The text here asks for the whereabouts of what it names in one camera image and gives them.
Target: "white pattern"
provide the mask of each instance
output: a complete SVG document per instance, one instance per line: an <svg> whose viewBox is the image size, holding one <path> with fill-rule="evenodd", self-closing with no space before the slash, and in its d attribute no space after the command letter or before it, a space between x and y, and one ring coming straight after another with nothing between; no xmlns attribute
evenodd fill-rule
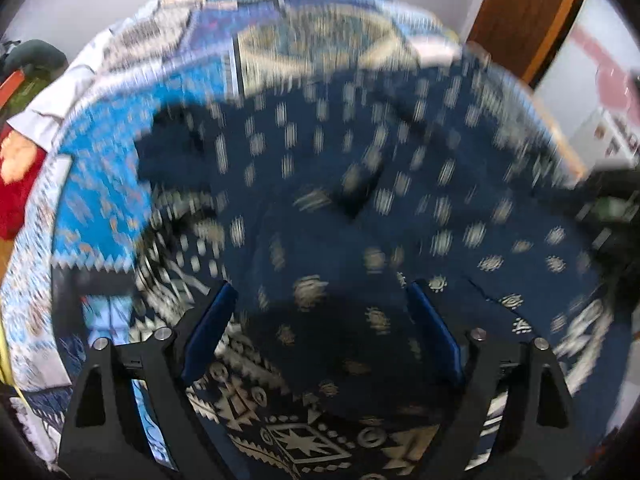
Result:
<svg viewBox="0 0 640 480"><path fill-rule="evenodd" d="M348 123L349 121L353 121L353 118L356 115L356 110L352 104L345 104L342 109L342 122Z"/></svg>
<svg viewBox="0 0 640 480"><path fill-rule="evenodd" d="M442 292L447 286L447 279L444 276L434 276L429 280L429 288L437 293Z"/></svg>
<svg viewBox="0 0 640 480"><path fill-rule="evenodd" d="M344 134L344 139L342 141L342 152L349 153L351 151L351 146L353 145L353 132L348 130Z"/></svg>
<svg viewBox="0 0 640 480"><path fill-rule="evenodd" d="M409 191L409 186L411 185L411 177L401 171L398 171L396 174L396 182L394 184L394 189L396 190L396 195L405 196Z"/></svg>
<svg viewBox="0 0 640 480"><path fill-rule="evenodd" d="M244 245L244 218L241 216L234 218L229 228L229 234L231 234L231 243L235 247Z"/></svg>
<svg viewBox="0 0 640 480"><path fill-rule="evenodd" d="M322 189L314 189L309 193L297 198L293 205L300 209L300 211L315 211L329 205L331 199Z"/></svg>
<svg viewBox="0 0 640 480"><path fill-rule="evenodd" d="M362 160L369 171L373 172L380 167L380 163L382 162L382 154L377 147L369 146L364 152Z"/></svg>
<svg viewBox="0 0 640 480"><path fill-rule="evenodd" d="M385 109L382 107L382 104L373 103L371 110L371 122L374 124L382 122L384 110Z"/></svg>
<svg viewBox="0 0 640 480"><path fill-rule="evenodd" d="M326 100L318 99L318 104L316 105L316 117L318 121L324 122L329 118L329 105Z"/></svg>
<svg viewBox="0 0 640 480"><path fill-rule="evenodd" d="M303 276L293 284L293 297L301 312L309 312L325 295L329 282L320 280L318 274Z"/></svg>
<svg viewBox="0 0 640 480"><path fill-rule="evenodd" d="M431 254L434 256L446 256L451 248L453 234L451 231L440 231L431 238Z"/></svg>
<svg viewBox="0 0 640 480"><path fill-rule="evenodd" d="M258 112L260 110L264 110L264 94L257 95L255 97L255 111Z"/></svg>
<svg viewBox="0 0 640 480"><path fill-rule="evenodd" d="M427 148L424 146L418 146L414 151L414 156L411 158L411 164L409 169L411 171L419 170L422 162L424 161L424 155L427 153Z"/></svg>
<svg viewBox="0 0 640 480"><path fill-rule="evenodd" d="M415 83L415 94L418 97L425 99L429 93L429 80L428 79L418 79Z"/></svg>
<svg viewBox="0 0 640 480"><path fill-rule="evenodd" d="M562 258L558 258L557 256L548 256L546 258L546 266L551 272L562 272L566 269L566 263Z"/></svg>
<svg viewBox="0 0 640 480"><path fill-rule="evenodd" d="M513 202L510 199L503 198L500 200L500 203L494 209L494 214L492 216L493 222L496 224L504 224L511 215L512 209Z"/></svg>
<svg viewBox="0 0 640 480"><path fill-rule="evenodd" d="M516 321L513 322L513 329L511 331L516 334L528 334L529 332L532 332L532 329L529 323L521 317L517 317Z"/></svg>
<svg viewBox="0 0 640 480"><path fill-rule="evenodd" d="M435 208L433 209L433 217L443 226L449 221L450 216L451 201L446 196L437 198Z"/></svg>
<svg viewBox="0 0 640 480"><path fill-rule="evenodd" d="M470 105L469 108L466 109L465 124L470 128L475 128L478 126L479 119L480 110L477 107Z"/></svg>
<svg viewBox="0 0 640 480"><path fill-rule="evenodd" d="M486 226L482 222L477 222L470 225L465 230L465 245L470 249L478 247L482 240L484 240L484 234L486 233Z"/></svg>
<svg viewBox="0 0 640 480"><path fill-rule="evenodd" d="M216 159L218 161L218 172L225 174L228 170L228 160L226 159L226 142L225 136L219 135L216 139Z"/></svg>
<svg viewBox="0 0 640 480"><path fill-rule="evenodd" d="M317 155L322 152L324 147L324 132L322 128L318 126L314 133L314 153Z"/></svg>
<svg viewBox="0 0 640 480"><path fill-rule="evenodd" d="M364 251L364 266L369 274L379 274L385 267L386 256L379 248L370 247Z"/></svg>
<svg viewBox="0 0 640 480"><path fill-rule="evenodd" d="M527 242L526 240L518 240L513 244L511 252L515 254L526 253L532 247L533 244L531 242Z"/></svg>
<svg viewBox="0 0 640 480"><path fill-rule="evenodd" d="M312 103L316 100L316 86L313 84L306 85L302 89L302 93L305 96L305 101L307 103Z"/></svg>
<svg viewBox="0 0 640 480"><path fill-rule="evenodd" d="M282 158L282 177L289 178L293 174L293 157L287 153Z"/></svg>
<svg viewBox="0 0 640 480"><path fill-rule="evenodd" d="M586 348L564 378L572 395L580 389L595 368L604 338L609 331L611 323L613 323L613 311L611 308L607 308L597 319Z"/></svg>
<svg viewBox="0 0 640 480"><path fill-rule="evenodd" d="M251 116L244 122L244 135L245 137L249 138L254 133L255 133L255 121L254 121L254 117Z"/></svg>
<svg viewBox="0 0 640 480"><path fill-rule="evenodd" d="M394 194L388 189L379 189L376 191L375 207L376 211L381 215L388 215L391 211L391 205L394 202Z"/></svg>
<svg viewBox="0 0 640 480"><path fill-rule="evenodd" d="M222 213L226 205L228 204L228 197L226 196L226 191L221 191L216 195L216 213Z"/></svg>
<svg viewBox="0 0 640 480"><path fill-rule="evenodd" d="M255 166L253 163L244 168L244 183L247 187L251 187L255 180Z"/></svg>
<svg viewBox="0 0 640 480"><path fill-rule="evenodd" d="M558 245L562 240L564 240L564 229L560 226L551 229L545 238L546 243L549 245Z"/></svg>
<svg viewBox="0 0 640 480"><path fill-rule="evenodd" d="M566 335L554 352L556 357L567 355L573 357L589 343L591 337L586 334L589 327L595 323L603 313L600 300L592 301L569 325Z"/></svg>
<svg viewBox="0 0 640 480"><path fill-rule="evenodd" d="M350 194L356 190L360 183L360 170L355 164L351 164L349 169L342 176L342 190Z"/></svg>
<svg viewBox="0 0 640 480"><path fill-rule="evenodd" d="M353 83L345 83L342 87L342 100L346 103L353 103L356 99L356 87Z"/></svg>
<svg viewBox="0 0 640 480"><path fill-rule="evenodd" d="M284 126L287 123L287 105L280 103L276 107L276 124L278 126Z"/></svg>
<svg viewBox="0 0 640 480"><path fill-rule="evenodd" d="M494 270L500 269L503 263L501 256L493 255L483 258L478 264L478 268L484 270L484 272L494 272Z"/></svg>
<svg viewBox="0 0 640 480"><path fill-rule="evenodd" d="M409 139L409 125L402 121L398 126L398 142L405 144Z"/></svg>
<svg viewBox="0 0 640 480"><path fill-rule="evenodd" d="M192 132L195 128L195 125L193 124L193 115L191 114L191 112L187 112L184 116L184 119L187 121L187 129Z"/></svg>
<svg viewBox="0 0 640 480"><path fill-rule="evenodd" d="M415 110L414 110L414 121L416 123L419 123L421 120L424 119L424 112L426 111L426 109L427 109L427 103L422 99L418 100L418 102L415 104Z"/></svg>
<svg viewBox="0 0 640 480"><path fill-rule="evenodd" d="M252 156L262 154L264 147L264 134L254 134L249 138L249 151Z"/></svg>
<svg viewBox="0 0 640 480"><path fill-rule="evenodd" d="M418 202L418 207L415 209L415 213L417 215L421 215L422 213L427 211L427 206L429 205L430 198L431 195L425 195L420 199L420 202Z"/></svg>
<svg viewBox="0 0 640 480"><path fill-rule="evenodd" d="M462 86L462 78L457 75L452 78L450 88L444 92L444 105L447 108L455 108L458 102L458 95L460 94L460 87Z"/></svg>
<svg viewBox="0 0 640 480"><path fill-rule="evenodd" d="M455 167L456 161L452 158L445 161L440 170L440 175L438 176L438 186L446 186L451 181Z"/></svg>
<svg viewBox="0 0 640 480"><path fill-rule="evenodd" d="M373 137L373 145L379 148L382 148L385 145L387 136L386 126L384 124L379 124L376 128L376 133Z"/></svg>
<svg viewBox="0 0 640 480"><path fill-rule="evenodd" d="M474 199L474 196L476 195L476 189L477 186L473 186L469 192L466 194L465 196L465 204L471 204L471 201Z"/></svg>
<svg viewBox="0 0 640 480"><path fill-rule="evenodd" d="M555 318L551 320L551 333L555 334L556 332L560 332L565 326L566 326L565 314L558 314Z"/></svg>
<svg viewBox="0 0 640 480"><path fill-rule="evenodd" d="M519 294L509 294L508 296L505 296L504 298L502 298L500 300L500 303L502 304L502 306L510 310L514 310L515 308L522 306L524 303L524 300L522 299L522 296Z"/></svg>
<svg viewBox="0 0 640 480"><path fill-rule="evenodd" d="M295 123L287 124L284 130L284 147L289 149L296 145L298 139L298 133Z"/></svg>

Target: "red fabric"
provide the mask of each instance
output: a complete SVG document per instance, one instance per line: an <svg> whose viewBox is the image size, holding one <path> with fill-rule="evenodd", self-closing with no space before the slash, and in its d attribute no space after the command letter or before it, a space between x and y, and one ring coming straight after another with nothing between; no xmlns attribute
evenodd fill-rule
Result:
<svg viewBox="0 0 640 480"><path fill-rule="evenodd" d="M11 130L11 126L4 125L2 132L0 132L0 142L9 135ZM40 173L45 156L47 156L47 152L38 147L33 165L20 182L5 184L0 178L0 238L11 240L24 224L24 207L27 204L31 187Z"/></svg>

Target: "bed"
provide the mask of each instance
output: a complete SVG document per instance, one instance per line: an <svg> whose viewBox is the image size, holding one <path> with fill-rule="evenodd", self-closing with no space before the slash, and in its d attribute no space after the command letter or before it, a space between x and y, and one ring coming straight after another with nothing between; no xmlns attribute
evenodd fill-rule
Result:
<svg viewBox="0 0 640 480"><path fill-rule="evenodd" d="M296 28L306 26L302 21L311 19L318 20L315 35L297 35ZM167 323L134 316L130 298L136 243L152 201L136 178L134 142L163 104L249 98L294 78L349 67L446 67L464 48L437 17L395 0L152 0L98 35L70 67L90 74L74 86L79 98L65 105L62 126L31 136L48 155L0 289L15 384L51 433L62 429L87 345L101 336L116 344L144 340ZM510 120L545 139L569 179L580 178L580 161L530 92L490 60L481 62L483 84L500 92ZM30 136L28 127L12 126ZM237 330L231 323L220 355L237 370L256 367L234 353ZM570 348L567 382L593 447L604 436L623 381L630 320L577 301L559 312L549 331L552 344ZM282 387L277 374L259 372L271 388ZM224 423L220 409L198 391L190 392L190 400L203 424ZM170 463L143 385L136 385L136 398L156 460ZM494 399L489 440L470 466L487 459L504 404L504 397ZM282 455L254 443L236 447L296 476Z"/></svg>

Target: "screw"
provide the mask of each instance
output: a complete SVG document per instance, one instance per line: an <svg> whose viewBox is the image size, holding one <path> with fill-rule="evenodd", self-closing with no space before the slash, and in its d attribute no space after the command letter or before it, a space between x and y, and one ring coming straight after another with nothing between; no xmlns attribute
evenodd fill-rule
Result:
<svg viewBox="0 0 640 480"><path fill-rule="evenodd" d="M471 331L471 337L475 341L484 341L486 339L486 330L482 328L475 328Z"/></svg>
<svg viewBox="0 0 640 480"><path fill-rule="evenodd" d="M96 350L104 350L109 346L109 339L106 337L99 337L94 341L94 348Z"/></svg>
<svg viewBox="0 0 640 480"><path fill-rule="evenodd" d="M533 344L538 350L549 350L549 342L542 337L535 338Z"/></svg>
<svg viewBox="0 0 640 480"><path fill-rule="evenodd" d="M169 327L163 326L154 332L154 337L158 339L158 341L164 341L165 339L169 339L172 333Z"/></svg>

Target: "blanket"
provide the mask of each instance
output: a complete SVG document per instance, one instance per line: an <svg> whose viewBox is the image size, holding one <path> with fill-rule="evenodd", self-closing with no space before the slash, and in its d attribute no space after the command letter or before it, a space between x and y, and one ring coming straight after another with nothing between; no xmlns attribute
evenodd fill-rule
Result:
<svg viewBox="0 0 640 480"><path fill-rule="evenodd" d="M164 324L153 316L134 316L132 304L135 247L152 211L151 190L138 183L134 142L149 130L158 110L168 103L245 100L263 89L289 88L304 76L347 68L415 71L429 63L425 43L460 48L432 14L395 0L157 0L153 5L148 19L114 38L104 71L66 117L34 185L0 289L15 382L33 411L54 428L63 425L87 345L103 335L117 344L141 340ZM444 66L440 77L447 75ZM513 76L489 65L464 77L476 89L468 110L471 121L490 114L506 138L514 128L525 130L555 151L553 133ZM428 99L428 88L421 92ZM562 168L560 154L558 159ZM588 301L591 292L558 304L552 327L545 329L553 331L557 346L571 358L570 390L595 443L615 405L630 335L628 320L610 308L594 308ZM212 403L198 396L202 388L190 392L210 434L251 423L247 402L262 399L252 381L268 394L287 390L259 349L245 350L251 348L232 320L216 351L234 370L228 384L220 386L223 397ZM604 360L606 367L598 366ZM217 384L220 373L212 367L199 384ZM247 399L247 391L258 398ZM136 385L136 395L154 455L170 463L143 384ZM504 396L494 399L488 434L497 431L505 401ZM312 411L308 399L299 402ZM309 437L325 431L318 429L326 429L322 420L311 419L315 425ZM341 457L350 455L349 443L370 445L356 439L357 444L345 440L342 446L336 438L332 446ZM401 439L389 436L389 443ZM386 434L378 434L376 446L386 440ZM220 446L228 447L229 440L223 441ZM273 442L239 438L233 444L229 456L243 453L294 478L306 467ZM470 466L486 460L488 449L490 443ZM339 474L340 463L328 471ZM325 471L321 463L315 467Z"/></svg>

